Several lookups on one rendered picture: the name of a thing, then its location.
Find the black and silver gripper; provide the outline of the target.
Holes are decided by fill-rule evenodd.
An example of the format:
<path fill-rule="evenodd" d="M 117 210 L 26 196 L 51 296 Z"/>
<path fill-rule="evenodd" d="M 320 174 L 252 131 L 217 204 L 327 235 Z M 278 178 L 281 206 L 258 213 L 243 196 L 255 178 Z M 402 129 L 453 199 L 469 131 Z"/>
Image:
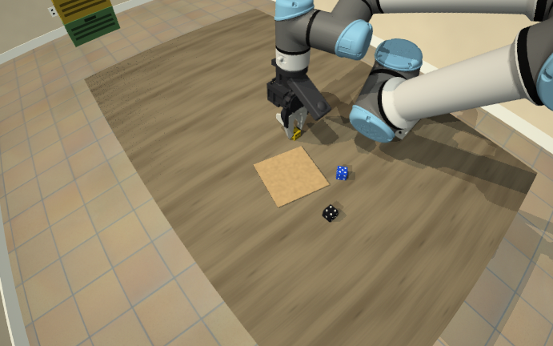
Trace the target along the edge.
<path fill-rule="evenodd" d="M 294 120 L 296 119 L 298 121 L 297 128 L 302 130 L 309 112 L 289 87 L 287 81 L 290 77 L 296 78 L 303 76 L 308 71 L 308 66 L 300 71 L 286 71 L 276 64 L 276 58 L 271 59 L 271 65 L 276 67 L 276 77 L 266 84 L 267 100 L 275 106 L 283 108 L 281 114 L 276 114 L 276 119 L 283 125 L 287 137 L 291 139 L 294 135 Z"/>

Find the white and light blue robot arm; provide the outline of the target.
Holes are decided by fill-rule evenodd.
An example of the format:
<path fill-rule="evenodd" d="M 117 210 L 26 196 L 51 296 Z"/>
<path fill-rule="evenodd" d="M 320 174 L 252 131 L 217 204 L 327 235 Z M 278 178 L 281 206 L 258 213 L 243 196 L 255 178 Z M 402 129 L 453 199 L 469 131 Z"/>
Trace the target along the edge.
<path fill-rule="evenodd" d="M 422 75 L 417 45 L 401 38 L 381 42 L 350 113 L 352 126 L 369 139 L 389 143 L 414 119 L 518 99 L 553 111 L 553 0 L 339 0 L 331 13 L 314 8 L 314 0 L 276 0 L 281 69 L 306 68 L 311 47 L 362 59 L 371 44 L 373 14 L 524 14 L 539 22 L 520 30 L 510 45 Z"/>

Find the yellow die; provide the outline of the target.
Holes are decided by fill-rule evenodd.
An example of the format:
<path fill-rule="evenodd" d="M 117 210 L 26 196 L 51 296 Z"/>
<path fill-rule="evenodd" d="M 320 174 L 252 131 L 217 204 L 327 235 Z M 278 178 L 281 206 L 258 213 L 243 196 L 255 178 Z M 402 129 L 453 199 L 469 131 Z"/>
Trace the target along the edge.
<path fill-rule="evenodd" d="M 301 134 L 301 131 L 297 127 L 295 127 L 294 128 L 294 135 L 292 136 L 291 139 L 293 139 L 295 141 L 296 139 L 298 139 L 300 137 L 300 134 Z"/>

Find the black die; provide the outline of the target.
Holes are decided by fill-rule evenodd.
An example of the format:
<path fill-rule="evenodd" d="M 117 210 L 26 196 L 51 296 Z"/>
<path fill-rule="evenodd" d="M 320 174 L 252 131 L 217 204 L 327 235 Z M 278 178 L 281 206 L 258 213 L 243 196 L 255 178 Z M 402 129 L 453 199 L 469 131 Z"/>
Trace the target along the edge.
<path fill-rule="evenodd" d="M 334 208 L 331 204 L 323 210 L 323 217 L 328 221 L 331 222 L 338 214 L 338 210 Z"/>

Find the blue die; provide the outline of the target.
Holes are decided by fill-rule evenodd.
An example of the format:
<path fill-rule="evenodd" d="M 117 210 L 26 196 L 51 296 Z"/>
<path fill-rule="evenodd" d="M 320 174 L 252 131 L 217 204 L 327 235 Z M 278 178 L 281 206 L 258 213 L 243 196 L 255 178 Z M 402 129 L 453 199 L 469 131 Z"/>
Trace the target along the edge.
<path fill-rule="evenodd" d="M 337 167 L 336 179 L 346 180 L 347 179 L 347 167 Z"/>

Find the tan square mat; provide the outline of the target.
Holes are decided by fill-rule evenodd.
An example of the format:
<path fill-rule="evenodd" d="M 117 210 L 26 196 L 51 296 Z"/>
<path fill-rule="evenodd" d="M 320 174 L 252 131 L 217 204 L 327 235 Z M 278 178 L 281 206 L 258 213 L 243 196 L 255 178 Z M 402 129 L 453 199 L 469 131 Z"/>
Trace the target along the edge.
<path fill-rule="evenodd" d="M 254 168 L 278 208 L 330 185 L 302 147 L 256 163 Z"/>

